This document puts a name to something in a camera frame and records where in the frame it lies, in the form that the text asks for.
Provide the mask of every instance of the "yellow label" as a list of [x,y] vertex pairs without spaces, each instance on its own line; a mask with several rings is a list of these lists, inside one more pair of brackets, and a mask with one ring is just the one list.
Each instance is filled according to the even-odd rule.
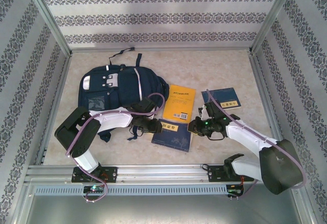
[[178,131],[178,125],[164,123],[164,122],[161,122],[161,124],[162,124],[162,128],[164,129],[175,131],[175,132]]
[[232,106],[238,106],[238,102],[237,100],[233,100],[233,101],[228,101],[228,102],[223,102],[220,103],[222,108],[228,108],[228,107],[232,107]]

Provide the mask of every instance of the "yellow book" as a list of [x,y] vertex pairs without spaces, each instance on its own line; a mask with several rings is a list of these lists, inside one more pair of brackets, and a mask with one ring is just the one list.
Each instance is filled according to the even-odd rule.
[[170,85],[169,98],[163,110],[162,118],[189,123],[191,121],[195,89]]

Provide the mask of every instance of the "book cover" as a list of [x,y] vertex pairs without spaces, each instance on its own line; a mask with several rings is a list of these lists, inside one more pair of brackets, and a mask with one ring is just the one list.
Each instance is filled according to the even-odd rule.
[[173,123],[163,119],[159,121],[162,124],[162,132],[155,133],[151,143],[189,152],[191,132],[188,132],[188,124]]
[[170,85],[169,97],[163,110],[162,118],[174,120],[179,123],[191,121],[195,89]]
[[[202,98],[205,103],[209,101],[209,95],[206,91],[202,91]],[[241,103],[233,87],[210,90],[215,100],[218,100],[224,109],[233,109],[241,107]]]

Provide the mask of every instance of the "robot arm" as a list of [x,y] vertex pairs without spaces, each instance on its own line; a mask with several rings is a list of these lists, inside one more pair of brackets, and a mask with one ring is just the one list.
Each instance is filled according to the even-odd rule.
[[199,112],[201,118],[196,117],[189,124],[188,130],[190,132],[209,138],[213,132],[220,132],[224,137],[229,137],[244,145],[256,156],[255,158],[249,158],[242,154],[232,156],[233,161],[229,164],[230,168],[228,169],[232,174],[246,175],[263,181],[265,186],[274,194],[279,194],[303,181],[302,172],[289,156],[267,143],[269,140],[299,162],[290,141],[277,141],[268,138],[247,126],[237,116],[231,115],[237,124],[221,112],[213,102],[205,104]]
[[89,118],[98,115],[84,127],[71,148],[69,156],[88,173],[94,175],[97,172],[97,174],[100,174],[102,172],[101,165],[89,151],[89,147],[97,133],[113,128],[127,127],[130,124],[139,127],[143,132],[161,132],[162,125],[157,119],[153,119],[153,116],[149,118],[145,116],[132,116],[135,113],[149,113],[154,110],[154,107],[155,103],[147,97],[139,104],[132,106],[133,112],[120,107],[110,110],[110,113],[102,114],[106,111],[88,111],[85,107],[77,107],[57,128],[55,137],[67,151],[79,133],[77,127],[83,126]]
[[[145,107],[147,110],[153,108],[148,105]],[[69,155],[74,158],[78,166],[100,179],[103,173],[102,167],[88,150],[99,131],[127,127],[130,123],[142,127],[146,132],[160,132],[162,129],[161,123],[157,119],[150,120],[145,116],[132,117],[122,107],[117,109],[115,113],[114,111],[111,112],[108,113],[107,111],[107,114],[89,120],[85,126],[85,121],[91,116],[97,115],[98,112],[78,107],[55,132],[55,137],[69,151]],[[189,123],[188,130],[190,132],[208,138],[213,132],[220,132],[224,137],[238,141],[255,155],[255,158],[252,159],[242,154],[236,154],[225,160],[228,161],[228,164],[224,165],[228,171],[227,175],[246,175],[263,181],[265,186],[274,194],[279,194],[305,180],[299,169],[301,165],[296,151],[288,140],[277,141],[260,134],[247,126],[239,117],[227,116],[220,111],[214,102],[205,104],[200,110],[200,114],[201,118],[196,117]],[[84,129],[79,131],[77,125],[84,126]]]

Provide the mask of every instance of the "blue book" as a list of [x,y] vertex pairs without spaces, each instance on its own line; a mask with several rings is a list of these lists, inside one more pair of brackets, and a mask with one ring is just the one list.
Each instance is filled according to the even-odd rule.
[[162,124],[162,132],[155,133],[151,142],[153,144],[189,152],[191,132],[188,132],[188,124],[173,123],[164,119],[159,119],[159,121]]
[[[218,101],[222,108],[233,109],[241,107],[241,103],[233,87],[216,89],[209,91],[216,101]],[[209,95],[206,91],[202,91],[203,101],[209,101]]]

